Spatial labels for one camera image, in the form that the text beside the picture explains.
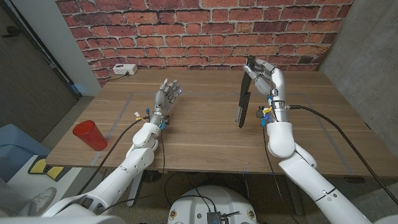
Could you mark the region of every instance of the white power strip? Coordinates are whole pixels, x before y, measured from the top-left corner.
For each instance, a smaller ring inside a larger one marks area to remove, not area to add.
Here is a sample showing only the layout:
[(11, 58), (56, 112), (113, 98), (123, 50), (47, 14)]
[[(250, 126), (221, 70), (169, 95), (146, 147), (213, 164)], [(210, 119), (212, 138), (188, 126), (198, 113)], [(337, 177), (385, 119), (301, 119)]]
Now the white power strip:
[(138, 68), (136, 64), (116, 64), (113, 67), (113, 71), (116, 75), (133, 75), (137, 72)]

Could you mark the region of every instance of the black cord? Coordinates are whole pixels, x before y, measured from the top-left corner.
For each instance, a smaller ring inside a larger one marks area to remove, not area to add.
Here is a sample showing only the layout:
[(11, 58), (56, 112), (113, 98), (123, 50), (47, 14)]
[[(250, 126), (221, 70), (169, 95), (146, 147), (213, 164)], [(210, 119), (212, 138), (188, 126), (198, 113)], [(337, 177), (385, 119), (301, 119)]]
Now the black cord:
[(154, 193), (154, 194), (151, 194), (151, 195), (146, 195), (146, 196), (142, 196), (142, 197), (138, 197), (138, 198), (131, 198), (131, 199), (127, 199), (127, 200), (123, 200), (123, 201), (114, 203), (113, 205), (110, 205), (110, 206), (108, 206), (107, 208), (105, 208), (102, 212), (99, 212), (98, 215), (101, 215), (102, 213), (104, 213), (104, 212), (107, 211), (108, 209), (113, 208), (113, 207), (115, 207), (115, 206), (117, 206), (117, 205), (120, 205), (121, 203), (126, 203), (126, 202), (129, 202), (129, 201), (132, 201), (132, 200), (138, 200), (138, 199), (142, 199), (142, 198), (152, 197), (152, 196), (154, 196), (155, 194), (157, 194), (157, 192)]
[(130, 124), (130, 126), (128, 126), (118, 137), (118, 140), (116, 140), (116, 142), (113, 144), (112, 148), (109, 150), (109, 152), (107, 153), (107, 155), (105, 156), (105, 158), (102, 160), (101, 164), (97, 167), (97, 169), (95, 170), (94, 174), (91, 175), (90, 179), (88, 179), (87, 183), (80, 189), (80, 191), (77, 193), (77, 195), (80, 195), (88, 186), (88, 184), (90, 184), (90, 182), (94, 179), (95, 175), (98, 173), (98, 171), (100, 171), (102, 165), (105, 163), (106, 159), (109, 157), (109, 155), (112, 153), (113, 149), (116, 147), (116, 145), (118, 144), (118, 142), (120, 141), (120, 139), (123, 137), (124, 133), (126, 133), (131, 127), (133, 127), (135, 124), (137, 124), (139, 121), (141, 121), (141, 119), (133, 122), (132, 124)]
[(264, 148), (266, 149), (269, 167), (271, 168), (272, 175), (274, 176), (275, 184), (276, 184), (276, 187), (278, 188), (278, 193), (279, 193), (280, 199), (281, 199), (282, 203), (284, 204), (285, 211), (293, 218), (295, 223), (299, 224), (298, 221), (294, 218), (294, 216), (287, 210), (286, 203), (285, 203), (284, 198), (282, 197), (282, 194), (280, 192), (279, 184), (276, 179), (274, 169), (272, 168), (272, 164), (271, 164), (271, 161), (269, 160), (269, 156), (268, 156), (267, 143), (266, 143), (266, 131), (265, 131), (264, 127), (262, 127), (262, 137), (264, 138)]
[(379, 185), (386, 191), (386, 193), (388, 194), (388, 196), (390, 196), (390, 198), (398, 205), (398, 199), (391, 193), (391, 191), (381, 182), (381, 180), (379, 179), (379, 177), (376, 175), (376, 173), (372, 170), (372, 168), (369, 166), (369, 164), (366, 162), (365, 158), (361, 155), (361, 153), (356, 149), (356, 147), (354, 146), (354, 144), (349, 140), (349, 138), (347, 137), (347, 135), (343, 132), (343, 130), (341, 130), (341, 128), (334, 123), (331, 119), (329, 119), (328, 117), (326, 117), (325, 115), (317, 112), (314, 109), (308, 108), (306, 106), (301, 106), (301, 105), (290, 105), (290, 109), (294, 110), (294, 109), (305, 109), (307, 111), (310, 111), (316, 115), (318, 115), (319, 117), (323, 118), (324, 120), (326, 120), (327, 122), (329, 122), (331, 125), (333, 125), (337, 131), (342, 135), (342, 137), (345, 139), (345, 141), (349, 144), (349, 146), (351, 146), (351, 148), (353, 149), (353, 151), (355, 152), (355, 154), (359, 157), (359, 159), (362, 161), (362, 163), (365, 165), (365, 167), (368, 169), (368, 171), (372, 174), (372, 176), (375, 178), (375, 180), (379, 183)]

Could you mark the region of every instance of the red plastic cup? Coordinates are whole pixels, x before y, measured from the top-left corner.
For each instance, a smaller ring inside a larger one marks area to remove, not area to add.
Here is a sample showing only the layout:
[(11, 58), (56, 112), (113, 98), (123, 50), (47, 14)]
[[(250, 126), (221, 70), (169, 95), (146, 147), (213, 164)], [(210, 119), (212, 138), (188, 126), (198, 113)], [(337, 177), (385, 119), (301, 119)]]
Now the red plastic cup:
[(73, 134), (96, 151), (101, 151), (108, 145), (94, 121), (83, 121), (76, 125)]

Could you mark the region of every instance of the gray wall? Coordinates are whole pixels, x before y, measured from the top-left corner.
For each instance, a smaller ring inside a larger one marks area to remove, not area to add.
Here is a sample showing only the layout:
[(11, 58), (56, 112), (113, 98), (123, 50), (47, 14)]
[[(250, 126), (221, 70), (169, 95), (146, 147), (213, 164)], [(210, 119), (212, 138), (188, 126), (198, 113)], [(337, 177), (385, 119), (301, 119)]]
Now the gray wall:
[(319, 71), (398, 157), (398, 1), (355, 0)]

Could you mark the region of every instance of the brick wall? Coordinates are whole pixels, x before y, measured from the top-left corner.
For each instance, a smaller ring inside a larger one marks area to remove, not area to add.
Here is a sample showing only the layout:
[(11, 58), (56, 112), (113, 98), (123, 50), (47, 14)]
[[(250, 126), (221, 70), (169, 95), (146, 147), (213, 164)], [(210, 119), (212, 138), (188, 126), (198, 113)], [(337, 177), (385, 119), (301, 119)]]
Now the brick wall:
[(115, 63), (241, 70), (246, 55), (314, 71), (353, 0), (57, 1), (103, 85)]

